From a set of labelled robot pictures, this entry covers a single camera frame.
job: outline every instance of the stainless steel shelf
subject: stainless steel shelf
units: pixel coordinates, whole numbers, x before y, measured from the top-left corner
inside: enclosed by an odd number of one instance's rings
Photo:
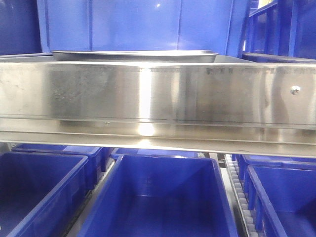
[[[1,62],[0,141],[316,157],[316,66],[226,61]]]

